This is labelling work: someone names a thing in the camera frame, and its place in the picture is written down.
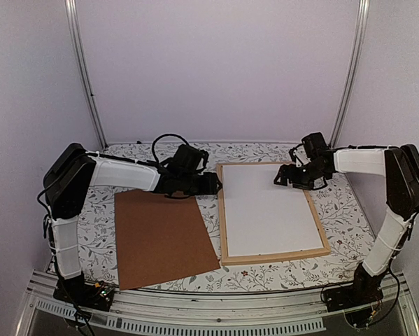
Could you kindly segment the brown backing board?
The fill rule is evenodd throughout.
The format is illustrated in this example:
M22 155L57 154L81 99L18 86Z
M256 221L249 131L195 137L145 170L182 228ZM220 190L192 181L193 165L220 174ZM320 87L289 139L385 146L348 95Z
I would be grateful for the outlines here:
M141 190L115 194L115 241L122 290L220 267L194 197L169 199Z

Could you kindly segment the photo with white border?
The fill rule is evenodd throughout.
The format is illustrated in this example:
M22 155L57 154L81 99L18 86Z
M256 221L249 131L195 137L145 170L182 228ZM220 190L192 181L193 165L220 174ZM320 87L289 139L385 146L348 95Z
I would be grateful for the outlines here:
M222 191L229 257L320 249L302 190L274 184L278 164L224 164Z

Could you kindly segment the light wooden picture frame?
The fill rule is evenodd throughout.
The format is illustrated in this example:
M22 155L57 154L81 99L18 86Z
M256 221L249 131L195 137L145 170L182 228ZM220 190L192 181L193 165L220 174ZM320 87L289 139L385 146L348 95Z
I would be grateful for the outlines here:
M222 163L218 164L216 171L221 182L222 178L222 166L223 165L242 165L242 164L278 164L279 162L249 162L249 163ZM271 255L251 255L251 256L240 256L240 257L229 257L227 251L227 229L225 225L225 206L223 200L223 191L221 190L218 193L218 211L219 211L219 221L220 221L220 250L221 250L221 263L223 265L253 265L253 264L265 264L265 263L277 263L288 260L301 260L307 258L315 258L320 256L327 256L330 253L330 246L327 240L325 229L322 226L318 212L316 210L314 201L309 192L302 190L308 199L308 203L311 211L313 212L313 217L315 219L315 224L318 226L318 232L323 243L322 248L316 248L313 250L307 251L296 251L288 253L276 253Z

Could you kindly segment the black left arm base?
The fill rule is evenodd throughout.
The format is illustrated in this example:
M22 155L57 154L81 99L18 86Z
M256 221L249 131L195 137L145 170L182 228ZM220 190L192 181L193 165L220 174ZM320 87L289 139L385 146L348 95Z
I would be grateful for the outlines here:
M114 298L114 287L105 281L87 283L84 274L65 279L58 276L53 297L79 307L109 312Z

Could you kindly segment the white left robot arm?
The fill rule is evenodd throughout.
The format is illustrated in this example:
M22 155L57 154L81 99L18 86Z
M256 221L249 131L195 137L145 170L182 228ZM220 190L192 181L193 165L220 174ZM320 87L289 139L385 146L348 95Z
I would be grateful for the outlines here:
M84 303L89 288L76 277L82 275L78 252L78 219L88 190L93 187L131 188L172 198L216 195L222 182L206 171L208 152L187 143L163 161L140 161L85 150L71 143L43 178L42 203L48 211L48 232L55 269L62 292L75 304Z

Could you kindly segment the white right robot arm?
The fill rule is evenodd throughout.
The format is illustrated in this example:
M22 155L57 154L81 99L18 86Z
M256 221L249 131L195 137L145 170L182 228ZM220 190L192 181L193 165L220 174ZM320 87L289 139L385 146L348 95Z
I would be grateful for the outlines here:
M379 175L385 178L386 215L376 241L362 262L371 277L387 271L393 255L419 214L419 151L413 144L400 147L361 146L348 148L310 148L305 146L305 160L292 154L293 162L282 164L274 178L278 186L316 190L315 181L327 180L334 173Z

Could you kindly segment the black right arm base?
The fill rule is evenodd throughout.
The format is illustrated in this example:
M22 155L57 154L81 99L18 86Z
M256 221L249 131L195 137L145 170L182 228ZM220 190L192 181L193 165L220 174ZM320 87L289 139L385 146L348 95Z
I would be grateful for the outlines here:
M351 285L323 290L320 298L326 304L328 312L377 302L383 299L381 282L387 272L386 269L383 273L372 276L364 269L361 262L354 272Z

